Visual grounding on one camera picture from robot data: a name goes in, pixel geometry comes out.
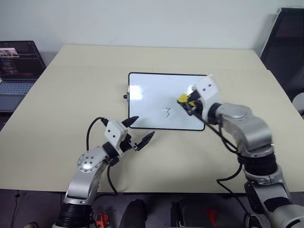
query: red object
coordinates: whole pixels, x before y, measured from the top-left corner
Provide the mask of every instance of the red object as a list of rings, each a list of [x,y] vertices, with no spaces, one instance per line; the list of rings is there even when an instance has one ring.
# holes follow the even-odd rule
[[[99,228],[106,228],[109,225],[109,216],[103,213],[97,215],[96,225]]]
[[[217,225],[217,222],[216,222],[216,210],[214,209],[209,209],[209,210],[206,210],[206,214],[207,216],[209,217],[210,221],[212,222],[212,225],[214,227],[218,227]]]

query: table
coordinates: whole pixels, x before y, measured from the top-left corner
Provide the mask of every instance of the table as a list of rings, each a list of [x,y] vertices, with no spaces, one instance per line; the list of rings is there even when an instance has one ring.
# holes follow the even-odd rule
[[[91,121],[127,118],[129,72],[213,74],[224,102],[249,106],[273,132],[291,191],[303,191],[304,121],[253,50],[65,45],[0,132],[0,188],[66,191]],[[93,127],[90,147],[105,143]],[[151,130],[131,129],[136,141]],[[140,152],[111,169],[120,192],[225,192],[215,179],[237,158],[209,129],[157,130]],[[227,183],[244,192],[244,174]],[[101,191],[111,191],[105,175]]]

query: robotic arm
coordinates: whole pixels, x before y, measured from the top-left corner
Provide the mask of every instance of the robotic arm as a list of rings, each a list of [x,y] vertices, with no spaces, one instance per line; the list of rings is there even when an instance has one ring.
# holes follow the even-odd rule
[[[132,125],[138,116],[122,122],[108,121],[101,118],[106,126],[105,137],[108,140],[103,146],[84,152],[78,159],[76,173],[71,180],[60,214],[53,228],[88,228],[92,223],[91,205],[95,200],[101,174],[107,165],[119,162],[124,152],[129,149],[139,151],[153,137],[154,132],[146,135],[139,144],[131,140],[127,127]]]
[[[219,90],[209,76],[203,77],[192,90],[189,96],[183,94],[178,103],[189,115],[194,114],[207,125],[219,125],[220,131],[224,128],[233,136],[237,154],[245,166],[245,190],[252,210],[265,214],[274,228],[302,228],[304,208],[291,203],[267,124],[246,106],[222,104]]]

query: whiteboard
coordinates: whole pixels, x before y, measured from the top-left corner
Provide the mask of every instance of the whiteboard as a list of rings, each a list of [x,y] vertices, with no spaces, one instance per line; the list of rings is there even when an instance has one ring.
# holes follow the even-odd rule
[[[177,103],[181,94],[204,75],[135,73],[129,74],[129,117],[139,116],[131,128],[196,130],[205,124],[189,116]]]

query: wire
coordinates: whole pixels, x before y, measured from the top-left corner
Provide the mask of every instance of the wire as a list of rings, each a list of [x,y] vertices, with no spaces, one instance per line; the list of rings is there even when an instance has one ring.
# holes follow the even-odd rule
[[[217,134],[221,139],[222,139],[222,142],[224,143],[225,147],[232,153],[238,155],[239,157],[241,156],[239,153],[238,153],[238,149],[235,145],[233,145],[228,139],[226,139],[224,136],[223,136],[223,132],[222,132],[222,122],[219,123],[219,127],[218,127],[218,131],[213,127],[211,126],[209,123],[207,123],[198,113],[194,112],[192,109],[191,109],[191,106],[190,104],[186,103],[187,105],[187,108],[188,110],[191,110],[191,112],[199,119],[201,120],[207,127],[209,127],[215,134]],[[244,212],[245,212],[245,215],[248,216],[249,215],[249,212],[248,210],[246,209],[246,207],[244,206],[244,204],[241,202],[241,200],[238,198],[238,196],[233,192],[231,191],[228,187],[226,187],[224,184],[222,184],[221,182],[222,181],[228,181],[228,180],[231,180],[233,178],[235,178],[236,176],[239,175],[239,173],[242,171],[242,166],[243,166],[243,163],[241,161],[239,161],[240,164],[239,164],[239,167],[238,167],[238,170],[233,174],[231,175],[230,177],[227,177],[227,178],[223,178],[223,179],[217,179],[217,183],[223,187],[225,190],[227,190],[228,192],[230,192],[233,197],[238,201],[238,203],[240,204],[240,206],[243,208]]]
[[[98,120],[101,120],[101,122],[104,123],[104,121],[106,121],[105,118],[102,118],[102,117],[97,117],[96,119],[94,119],[92,121],[92,123],[90,124],[89,128],[87,129],[87,133],[86,133],[86,150],[88,151],[89,150],[89,136],[90,136],[90,132],[91,132],[91,128],[93,127],[93,125],[98,121]],[[118,193],[117,193],[117,190],[116,188],[114,187],[114,185],[112,184],[112,181],[111,181],[111,177],[110,177],[110,168],[111,168],[111,164],[108,165],[108,169],[106,171],[106,176],[107,176],[107,179],[108,179],[108,182],[113,190],[114,193],[103,193],[103,194],[100,194],[98,196],[96,196],[95,200],[98,199],[99,197],[101,196],[117,196]]]
[[[102,193],[102,194],[99,194],[98,196],[95,197],[95,200],[98,199],[99,197],[102,197],[102,196],[117,196],[118,195],[117,190],[116,190],[116,188],[114,187],[114,185],[112,184],[112,181],[111,181],[110,168],[111,168],[111,165],[109,165],[108,169],[106,170],[106,176],[108,178],[109,185],[111,186],[111,188],[112,188],[112,190],[113,190],[114,193]]]
[[[231,148],[227,145],[229,141],[227,141],[227,139],[224,138],[224,136],[223,136],[223,132],[222,132],[222,123],[219,124],[219,126],[218,126],[218,131],[219,131],[219,133],[220,133],[220,135],[221,135],[222,142],[223,142],[224,146],[227,148],[227,150],[229,150],[229,151],[232,152],[232,153],[235,153],[235,154],[239,155],[238,149],[237,149],[235,146],[233,146],[234,149],[235,149],[235,150],[233,150],[233,149],[231,149]]]
[[[98,120],[103,121],[104,118],[102,118],[102,117],[97,117],[96,119],[94,119],[93,122],[90,124],[89,129],[87,130],[87,133],[86,133],[86,150],[87,150],[87,151],[89,150],[89,136],[90,136],[91,128],[93,127],[93,125],[94,125]]]
[[[224,184],[221,183],[222,181],[228,181],[228,180],[231,180],[231,179],[235,178],[236,176],[238,176],[239,173],[242,171],[242,166],[243,166],[243,164],[240,163],[239,167],[238,167],[238,170],[233,175],[231,175],[230,177],[227,177],[227,178],[217,179],[217,183],[221,187],[223,187],[224,189],[226,189],[228,192],[230,192],[233,195],[233,197],[236,198],[236,200],[238,201],[238,203],[241,205],[241,207],[243,208],[245,214],[249,215],[248,210],[246,209],[246,207],[244,206],[244,204],[241,202],[241,200],[238,198],[238,196],[233,191],[231,191],[228,187],[226,187]]]
[[[188,103],[186,103],[186,105],[188,106],[188,109],[192,111],[192,109],[190,108],[190,105]],[[226,139],[223,136],[221,129],[219,131],[217,131],[211,124],[207,123],[198,113],[196,113],[194,111],[192,111],[192,113],[195,115],[196,118],[201,120],[208,128],[210,128],[215,134],[217,134],[222,139],[224,145],[226,146],[226,148],[228,148],[229,151],[231,151],[232,153],[238,154],[237,147],[235,145],[233,145],[232,142],[230,142],[228,139]],[[229,147],[227,147],[227,144],[229,144],[233,149],[235,149],[235,151],[233,151]]]
[[[15,213],[16,213],[16,209],[17,209],[17,198],[18,197],[20,197],[19,190],[17,190],[17,194],[15,195],[15,209],[13,212],[13,217],[11,219],[10,228],[14,227],[14,219],[15,219]]]

